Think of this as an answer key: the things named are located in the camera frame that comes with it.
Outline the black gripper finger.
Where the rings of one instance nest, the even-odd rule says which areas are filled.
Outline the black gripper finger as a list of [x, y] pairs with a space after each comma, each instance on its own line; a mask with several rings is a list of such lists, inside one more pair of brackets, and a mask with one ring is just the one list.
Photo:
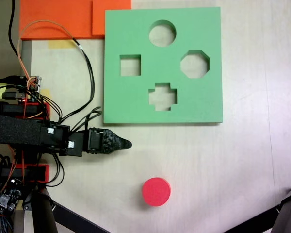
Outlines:
[[104, 130], [102, 135], [102, 154], [110, 154], [117, 150], [129, 149], [132, 143], [126, 139], [117, 136], [111, 130]]

